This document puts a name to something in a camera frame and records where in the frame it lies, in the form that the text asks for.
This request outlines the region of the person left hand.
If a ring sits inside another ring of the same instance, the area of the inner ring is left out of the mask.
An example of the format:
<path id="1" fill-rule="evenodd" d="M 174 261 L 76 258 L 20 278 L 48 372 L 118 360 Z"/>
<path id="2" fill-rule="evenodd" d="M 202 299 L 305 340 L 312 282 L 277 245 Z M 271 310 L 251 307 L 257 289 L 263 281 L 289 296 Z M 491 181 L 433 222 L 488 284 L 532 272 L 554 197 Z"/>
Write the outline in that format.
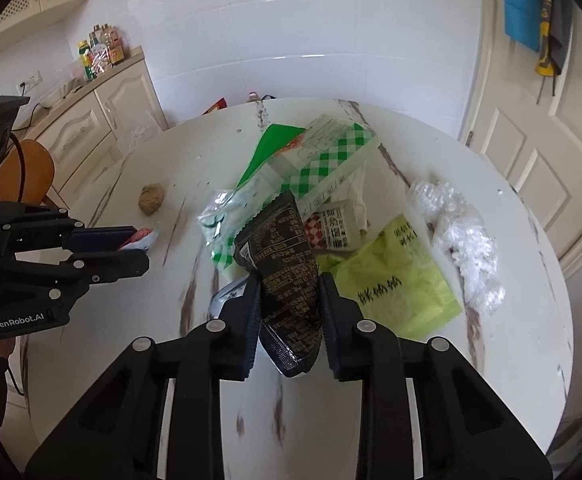
<path id="1" fill-rule="evenodd" d="M 14 352 L 15 344 L 14 337 L 0 340 L 0 359 L 7 359 Z"/>

